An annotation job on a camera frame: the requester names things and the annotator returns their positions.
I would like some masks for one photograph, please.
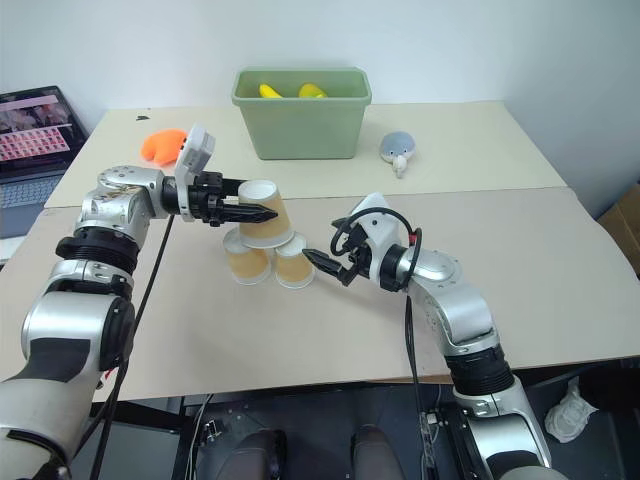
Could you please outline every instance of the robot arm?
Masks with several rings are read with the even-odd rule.
[[[0,383],[0,478],[62,479],[69,475],[103,372],[123,365],[136,330],[132,274],[149,222],[180,214],[211,226],[263,222],[277,213],[229,205],[242,181],[202,169],[213,137],[195,126],[176,176],[114,167],[85,197],[72,237],[22,329],[24,369]]]
[[[406,222],[379,193],[367,196],[350,217],[333,222],[335,255],[348,254],[346,269],[317,250],[305,255],[345,286],[357,276],[390,291],[405,290],[433,330],[451,370],[454,396],[466,416],[484,472],[494,479],[498,459],[513,466],[550,467],[551,457],[520,380],[504,359],[498,332],[486,301],[466,282],[459,262],[438,251],[419,250],[408,224],[410,246],[401,245],[398,226]],[[338,237],[347,238],[338,249]]]

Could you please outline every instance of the yellow toy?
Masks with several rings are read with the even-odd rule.
[[[282,95],[280,95],[266,83],[260,84],[260,96],[262,98],[282,98]]]
[[[266,83],[260,84],[260,96],[262,98],[282,98],[278,92],[276,92],[273,87],[267,85]],[[327,94],[313,83],[305,83],[298,90],[298,97],[300,98],[327,98]]]
[[[303,98],[327,98],[327,94],[313,83],[305,83],[301,86],[298,91],[298,96]]]

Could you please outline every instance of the orange plush toy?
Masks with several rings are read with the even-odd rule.
[[[186,138],[187,132],[177,128],[156,132],[145,139],[140,155],[160,166],[175,162]]]

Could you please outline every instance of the yellow paper cup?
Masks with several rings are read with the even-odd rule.
[[[233,279],[241,285],[255,285],[271,274],[271,262],[265,250],[243,245],[238,228],[227,232],[222,241]]]
[[[273,248],[293,237],[291,222],[278,187],[270,180],[249,180],[238,188],[240,203],[257,203],[278,212],[278,216],[262,223],[241,223],[240,240],[251,248]]]
[[[276,279],[287,288],[303,288],[311,283],[315,268],[304,256],[307,240],[299,233],[284,245],[276,248]]]

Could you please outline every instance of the stuffed animal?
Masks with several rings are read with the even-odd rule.
[[[145,139],[140,155],[160,166],[175,162],[186,138],[187,132],[177,128],[156,132]]]
[[[396,177],[402,178],[407,169],[407,160],[416,151],[416,142],[407,132],[393,132],[385,135],[380,144],[380,156],[391,164]]]

